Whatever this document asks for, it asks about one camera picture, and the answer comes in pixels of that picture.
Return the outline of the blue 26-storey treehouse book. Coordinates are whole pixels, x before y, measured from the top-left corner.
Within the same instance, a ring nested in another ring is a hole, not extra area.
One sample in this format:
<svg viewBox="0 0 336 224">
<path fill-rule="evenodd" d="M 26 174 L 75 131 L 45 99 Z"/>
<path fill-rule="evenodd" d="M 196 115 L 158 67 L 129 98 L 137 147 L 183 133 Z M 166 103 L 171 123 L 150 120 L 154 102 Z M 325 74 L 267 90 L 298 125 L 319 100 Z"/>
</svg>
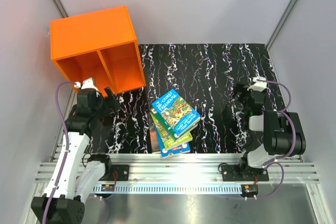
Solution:
<svg viewBox="0 0 336 224">
<path fill-rule="evenodd" d="M 174 89 L 152 103 L 152 112 L 174 138 L 190 131 L 201 119 L 200 114 Z"/>
</svg>

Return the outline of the lime green treehouse book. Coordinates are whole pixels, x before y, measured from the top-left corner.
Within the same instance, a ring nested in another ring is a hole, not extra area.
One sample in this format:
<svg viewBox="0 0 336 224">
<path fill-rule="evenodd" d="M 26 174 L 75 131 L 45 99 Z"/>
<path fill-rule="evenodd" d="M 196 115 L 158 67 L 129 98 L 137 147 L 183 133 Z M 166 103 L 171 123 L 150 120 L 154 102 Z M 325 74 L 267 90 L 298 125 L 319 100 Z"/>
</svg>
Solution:
<svg viewBox="0 0 336 224">
<path fill-rule="evenodd" d="M 161 139 L 160 134 L 159 134 L 159 131 L 158 131 L 158 128 L 157 128 L 156 125 L 155 125 L 155 129 L 156 129 L 156 131 L 157 131 L 157 133 L 158 133 L 158 135 L 159 135 L 158 138 Z M 174 140 L 165 140 L 165 141 L 163 141 L 163 140 L 161 139 L 161 142 L 163 143 L 163 147 L 164 147 L 164 149 L 165 149 L 166 151 L 168 151 L 168 150 L 171 150 L 171 149 L 173 149 L 173 148 L 175 148 L 175 147 L 177 147 L 177 146 L 180 146 L 180 145 L 185 145 L 185 146 L 186 146 L 186 144 L 187 144 L 188 142 L 190 142 L 192 139 L 193 139 L 193 137 L 192 137 L 191 133 L 188 132 L 188 133 L 184 134 L 183 136 L 177 138 L 176 141 L 174 141 Z"/>
</svg>

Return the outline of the blue bottom treehouse book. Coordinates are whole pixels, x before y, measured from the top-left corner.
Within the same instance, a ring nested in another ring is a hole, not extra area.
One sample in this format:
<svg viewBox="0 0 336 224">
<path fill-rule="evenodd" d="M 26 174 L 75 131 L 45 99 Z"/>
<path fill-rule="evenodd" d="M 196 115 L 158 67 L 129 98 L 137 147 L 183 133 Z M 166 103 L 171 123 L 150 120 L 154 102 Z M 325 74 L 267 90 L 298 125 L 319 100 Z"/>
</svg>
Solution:
<svg viewBox="0 0 336 224">
<path fill-rule="evenodd" d="M 175 147 L 171 150 L 166 151 L 163 147 L 163 143 L 161 142 L 161 139 L 158 138 L 158 136 L 159 135 L 157 133 L 157 140 L 158 140 L 158 144 L 159 144 L 160 153 L 161 153 L 162 158 L 167 158 L 167 157 L 174 156 L 174 155 L 177 155 L 177 154 L 189 153 L 191 151 L 189 142 L 186 144 L 186 146 L 185 145 L 180 145 L 180 146 L 177 146 L 177 147 Z"/>
</svg>

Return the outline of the dark green treehouse book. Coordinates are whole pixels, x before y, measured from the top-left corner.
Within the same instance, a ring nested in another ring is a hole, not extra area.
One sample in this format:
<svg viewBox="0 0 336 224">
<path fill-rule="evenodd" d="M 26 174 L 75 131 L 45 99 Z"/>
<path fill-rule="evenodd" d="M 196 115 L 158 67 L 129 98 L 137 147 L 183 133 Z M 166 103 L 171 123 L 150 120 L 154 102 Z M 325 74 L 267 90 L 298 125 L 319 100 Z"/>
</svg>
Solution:
<svg viewBox="0 0 336 224">
<path fill-rule="evenodd" d="M 173 131 L 170 129 L 168 124 L 162 118 L 161 115 L 156 111 L 155 108 L 150 109 L 150 113 L 154 116 L 154 124 L 157 126 L 160 137 L 163 141 L 165 140 L 174 140 L 176 141 L 177 138 L 174 136 Z"/>
</svg>

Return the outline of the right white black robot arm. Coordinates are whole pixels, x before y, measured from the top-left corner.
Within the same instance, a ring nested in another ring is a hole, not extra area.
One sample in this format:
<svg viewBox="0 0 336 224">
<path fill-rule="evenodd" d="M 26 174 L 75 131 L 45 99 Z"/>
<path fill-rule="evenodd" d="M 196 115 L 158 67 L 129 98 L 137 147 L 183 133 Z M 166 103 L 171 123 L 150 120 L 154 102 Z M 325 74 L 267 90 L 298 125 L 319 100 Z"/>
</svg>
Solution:
<svg viewBox="0 0 336 224">
<path fill-rule="evenodd" d="M 267 167 L 280 159 L 302 155 L 307 147 L 299 115 L 288 112 L 264 110 L 267 84 L 274 81 L 256 77 L 252 85 L 238 83 L 233 96 L 239 94 L 238 101 L 243 105 L 244 129 L 262 132 L 263 143 L 253 151 L 247 151 L 234 166 L 233 175 L 243 180 L 268 180 Z"/>
</svg>

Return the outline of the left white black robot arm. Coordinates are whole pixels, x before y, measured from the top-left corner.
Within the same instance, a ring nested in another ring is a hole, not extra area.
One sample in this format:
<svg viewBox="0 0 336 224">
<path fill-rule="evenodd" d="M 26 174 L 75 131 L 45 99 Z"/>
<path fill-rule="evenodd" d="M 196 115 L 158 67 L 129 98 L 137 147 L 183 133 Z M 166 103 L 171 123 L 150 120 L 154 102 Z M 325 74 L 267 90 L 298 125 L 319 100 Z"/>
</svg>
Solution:
<svg viewBox="0 0 336 224">
<path fill-rule="evenodd" d="M 35 196 L 31 202 L 40 223 L 82 223 L 85 202 L 94 185 L 112 177 L 107 154 L 93 154 L 82 174 L 78 174 L 98 122 L 120 108 L 111 89 L 106 87 L 104 91 L 106 97 L 96 88 L 81 87 L 77 103 L 68 117 L 62 119 L 64 134 L 58 162 L 42 196 Z"/>
</svg>

